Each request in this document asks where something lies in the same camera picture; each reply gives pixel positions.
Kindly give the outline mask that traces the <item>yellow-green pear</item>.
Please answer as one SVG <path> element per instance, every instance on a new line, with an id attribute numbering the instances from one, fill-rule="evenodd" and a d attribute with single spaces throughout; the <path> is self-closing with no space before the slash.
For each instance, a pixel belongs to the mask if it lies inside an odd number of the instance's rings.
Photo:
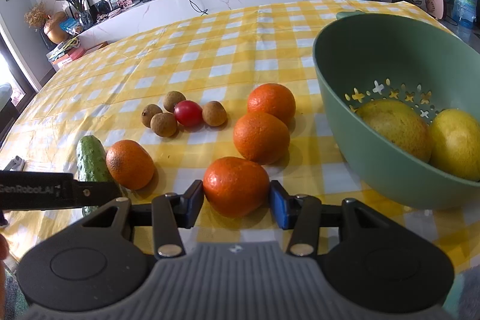
<path id="1" fill-rule="evenodd" d="M 479 181 L 479 122 L 463 110 L 441 111 L 430 125 L 430 164 L 441 171 Z"/>
<path id="2" fill-rule="evenodd" d="M 395 100 L 363 104 L 356 114 L 374 131 L 424 163 L 431 159 L 433 141 L 429 126 L 411 107 Z"/>

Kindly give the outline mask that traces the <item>pink small heater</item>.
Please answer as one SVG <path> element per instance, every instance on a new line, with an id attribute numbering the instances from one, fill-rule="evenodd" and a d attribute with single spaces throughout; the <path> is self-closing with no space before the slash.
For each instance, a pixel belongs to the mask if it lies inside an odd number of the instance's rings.
<path id="1" fill-rule="evenodd" d="M 447 14 L 446 0 L 425 0 L 426 11 L 436 20 L 445 19 Z"/>

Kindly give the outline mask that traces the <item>orange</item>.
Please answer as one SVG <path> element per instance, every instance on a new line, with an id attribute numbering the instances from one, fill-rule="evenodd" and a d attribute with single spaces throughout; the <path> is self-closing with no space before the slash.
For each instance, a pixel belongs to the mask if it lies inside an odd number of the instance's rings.
<path id="1" fill-rule="evenodd" d="M 205 171 L 202 180 L 208 202 L 227 218 L 241 218 L 266 202 L 270 180 L 264 168 L 239 157 L 222 157 Z"/>
<path id="2" fill-rule="evenodd" d="M 155 173 L 150 154 L 134 140 L 120 140 L 106 153 L 112 178 L 125 188 L 137 191 L 151 182 Z"/>
<path id="3" fill-rule="evenodd" d="M 293 93 L 284 85 L 264 84 L 255 88 L 247 99 L 247 112 L 263 112 L 288 125 L 295 117 L 296 102 Z"/>
<path id="4" fill-rule="evenodd" d="M 245 159 L 269 165 L 287 154 L 290 132 L 286 124 L 273 115 L 247 113 L 233 127 L 233 144 Z"/>

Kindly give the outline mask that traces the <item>pink cardboard box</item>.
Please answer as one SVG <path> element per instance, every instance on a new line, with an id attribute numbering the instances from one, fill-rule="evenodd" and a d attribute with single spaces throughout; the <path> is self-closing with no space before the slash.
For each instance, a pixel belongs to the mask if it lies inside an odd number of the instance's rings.
<path id="1" fill-rule="evenodd" d="M 60 56 L 54 62 L 52 62 L 52 66 L 55 71 L 58 71 L 70 62 L 76 61 L 78 60 L 78 58 L 81 58 L 85 54 L 85 52 L 85 49 L 81 46 L 75 49 L 70 49 L 69 52 L 67 52 L 63 56 Z"/>

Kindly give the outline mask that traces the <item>green cucumber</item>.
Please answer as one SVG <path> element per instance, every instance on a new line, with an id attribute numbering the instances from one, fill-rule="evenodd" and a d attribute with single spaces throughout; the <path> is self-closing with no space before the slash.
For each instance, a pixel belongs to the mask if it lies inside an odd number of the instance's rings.
<path id="1" fill-rule="evenodd" d="M 89 193 L 89 202 L 82 207 L 85 217 L 112 198 L 126 196 L 126 193 L 112 178 L 107 168 L 107 153 L 96 136 L 83 136 L 76 147 L 77 180 L 89 184 L 99 183 L 83 190 L 84 193 Z"/>

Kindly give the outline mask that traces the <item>yellow checkered tablecloth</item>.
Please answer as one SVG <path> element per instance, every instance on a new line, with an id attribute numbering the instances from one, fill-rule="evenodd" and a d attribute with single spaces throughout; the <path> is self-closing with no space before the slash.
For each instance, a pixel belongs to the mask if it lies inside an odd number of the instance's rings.
<path id="1" fill-rule="evenodd" d="M 181 193 L 202 178 L 211 162 L 233 156 L 233 124 L 247 97 L 265 83 L 285 85 L 295 96 L 289 155 L 268 168 L 290 192 L 304 190 L 327 204 L 354 197 L 445 251 L 458 271 L 479 263 L 479 204 L 447 210 L 414 210 L 387 200 L 360 181 L 340 154 L 324 113 L 312 58 L 313 41 L 337 13 L 362 10 L 433 19 L 404 2 L 301 1 L 228 10 L 111 43 L 58 71 L 10 130 L 1 163 L 24 159 L 28 171 L 75 172 L 80 138 L 104 146 L 135 140 L 157 171 L 150 185 L 132 193 L 146 203 Z M 200 127 L 173 138 L 145 127 L 141 112 L 161 105 L 170 91 L 191 101 L 219 101 L 229 116 L 224 128 Z"/>

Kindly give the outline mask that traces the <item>green colander bowl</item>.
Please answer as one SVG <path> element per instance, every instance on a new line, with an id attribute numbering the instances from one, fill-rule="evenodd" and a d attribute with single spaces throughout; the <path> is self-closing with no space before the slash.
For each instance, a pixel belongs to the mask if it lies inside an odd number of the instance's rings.
<path id="1" fill-rule="evenodd" d="M 398 15 L 339 12 L 313 59 L 352 170 L 383 196 L 443 210 L 479 197 L 479 54 Z"/>

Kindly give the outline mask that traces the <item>golden gourd ornament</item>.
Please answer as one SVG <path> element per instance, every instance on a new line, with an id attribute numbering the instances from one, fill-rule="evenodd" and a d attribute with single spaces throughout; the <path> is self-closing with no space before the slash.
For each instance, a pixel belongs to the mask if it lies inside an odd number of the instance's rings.
<path id="1" fill-rule="evenodd" d="M 47 16 L 43 32 L 53 43 L 60 44 L 70 37 L 70 35 L 60 27 L 60 24 L 66 21 L 67 18 L 64 11 L 58 11 L 53 15 Z"/>

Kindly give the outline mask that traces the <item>brown longan fruit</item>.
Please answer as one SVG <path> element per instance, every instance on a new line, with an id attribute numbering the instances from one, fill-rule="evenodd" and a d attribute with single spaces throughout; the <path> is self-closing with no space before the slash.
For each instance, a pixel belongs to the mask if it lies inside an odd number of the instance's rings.
<path id="1" fill-rule="evenodd" d="M 209 101 L 202 107 L 202 118 L 210 127 L 219 127 L 227 121 L 227 113 L 219 101 Z"/>
<path id="2" fill-rule="evenodd" d="M 151 127 L 151 119 L 157 114 L 162 114 L 162 112 L 162 109 L 156 104 L 145 106 L 141 113 L 142 124 L 145 127 Z"/>
<path id="3" fill-rule="evenodd" d="M 151 130 L 161 137 L 171 137 L 176 133 L 177 121 L 171 113 L 158 113 L 151 118 Z"/>
<path id="4" fill-rule="evenodd" d="M 173 113 L 178 103 L 185 101 L 185 95 L 178 91 L 170 91 L 163 97 L 163 107 L 169 113 Z"/>

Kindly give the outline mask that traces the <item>blue water bottle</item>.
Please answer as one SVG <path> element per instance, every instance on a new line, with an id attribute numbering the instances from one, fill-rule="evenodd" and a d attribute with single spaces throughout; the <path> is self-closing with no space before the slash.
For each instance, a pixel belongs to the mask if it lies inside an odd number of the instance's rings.
<path id="1" fill-rule="evenodd" d="M 454 0 L 452 18 L 465 28 L 472 29 L 477 17 L 478 0 Z"/>

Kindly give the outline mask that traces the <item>red cherry tomato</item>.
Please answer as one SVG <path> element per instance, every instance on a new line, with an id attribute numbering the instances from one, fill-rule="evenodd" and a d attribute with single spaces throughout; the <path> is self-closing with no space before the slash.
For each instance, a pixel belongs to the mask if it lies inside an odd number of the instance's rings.
<path id="1" fill-rule="evenodd" d="M 202 123 L 202 107 L 194 101 L 180 101 L 175 105 L 174 117 L 184 127 L 196 127 Z"/>

